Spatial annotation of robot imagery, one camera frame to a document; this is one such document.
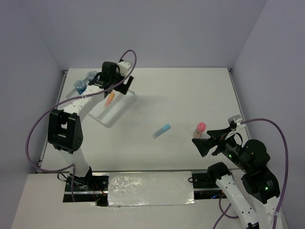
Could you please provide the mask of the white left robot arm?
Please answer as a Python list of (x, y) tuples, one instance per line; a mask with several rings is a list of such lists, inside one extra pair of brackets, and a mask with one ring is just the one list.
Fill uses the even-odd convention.
[(81, 123), (85, 116), (113, 90), (126, 95), (133, 77), (134, 66), (124, 60), (118, 63), (104, 62), (102, 70), (85, 84), (79, 99), (61, 110), (53, 109), (49, 115), (48, 142), (60, 152), (68, 165), (73, 165), (76, 185), (82, 190), (93, 186), (91, 167), (81, 151), (83, 132)]

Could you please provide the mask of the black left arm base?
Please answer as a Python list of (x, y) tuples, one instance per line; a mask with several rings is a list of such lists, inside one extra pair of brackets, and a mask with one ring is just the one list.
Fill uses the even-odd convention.
[(57, 179), (65, 183), (63, 194), (64, 203), (92, 202), (98, 207), (107, 207), (108, 202), (108, 175), (88, 175), (85, 178), (75, 177), (72, 174), (58, 173)]

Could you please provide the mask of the blue highlighter marker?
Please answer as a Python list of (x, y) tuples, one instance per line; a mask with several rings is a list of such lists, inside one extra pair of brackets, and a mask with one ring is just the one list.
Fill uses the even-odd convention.
[(155, 131), (152, 134), (152, 138), (155, 139), (157, 137), (159, 137), (160, 135), (162, 135), (163, 133), (165, 133), (166, 131), (168, 131), (169, 129), (171, 129), (171, 126), (169, 124), (164, 125), (163, 127), (161, 127), (159, 130)]

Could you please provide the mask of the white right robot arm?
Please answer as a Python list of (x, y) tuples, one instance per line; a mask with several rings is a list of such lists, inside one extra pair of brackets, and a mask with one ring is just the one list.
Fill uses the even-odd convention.
[(280, 187), (277, 178), (267, 167), (270, 156), (264, 143), (250, 139), (244, 145), (236, 142), (238, 129), (228, 127), (207, 132), (209, 138), (194, 138), (192, 142), (200, 155), (205, 157), (215, 147), (213, 156), (223, 154), (244, 175), (242, 184), (254, 203), (251, 207), (237, 187), (232, 173), (225, 163), (218, 162), (208, 167), (207, 181), (219, 187), (234, 208), (244, 229), (281, 229), (283, 224), (278, 214)]

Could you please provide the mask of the pink capped bottle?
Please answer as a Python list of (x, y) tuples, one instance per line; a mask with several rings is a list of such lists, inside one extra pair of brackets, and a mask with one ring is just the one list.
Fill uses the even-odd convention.
[(193, 132), (194, 138), (201, 138), (205, 129), (206, 129), (206, 124), (204, 122), (198, 123), (196, 129)]

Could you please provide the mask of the blue slime jar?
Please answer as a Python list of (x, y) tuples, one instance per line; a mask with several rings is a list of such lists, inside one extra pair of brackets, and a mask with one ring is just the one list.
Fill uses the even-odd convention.
[(74, 88), (79, 95), (81, 95), (87, 88), (87, 84), (84, 80), (77, 80), (74, 83)]
[(89, 71), (86, 74), (86, 78), (89, 82), (93, 81), (95, 79), (95, 76), (98, 72), (97, 71)]

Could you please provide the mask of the orange highlighter marker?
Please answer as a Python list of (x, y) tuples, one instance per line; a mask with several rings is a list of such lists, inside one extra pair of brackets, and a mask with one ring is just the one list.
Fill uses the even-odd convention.
[(108, 99), (107, 101), (105, 102), (104, 106), (109, 106), (111, 104), (111, 102), (113, 101), (115, 97), (115, 93), (114, 92), (111, 92), (108, 96)]

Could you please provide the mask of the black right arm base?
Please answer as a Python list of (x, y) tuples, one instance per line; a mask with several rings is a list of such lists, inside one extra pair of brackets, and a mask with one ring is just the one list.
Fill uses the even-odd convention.
[(207, 170), (193, 170), (188, 182), (193, 185), (195, 200), (219, 199), (223, 191), (209, 178)]

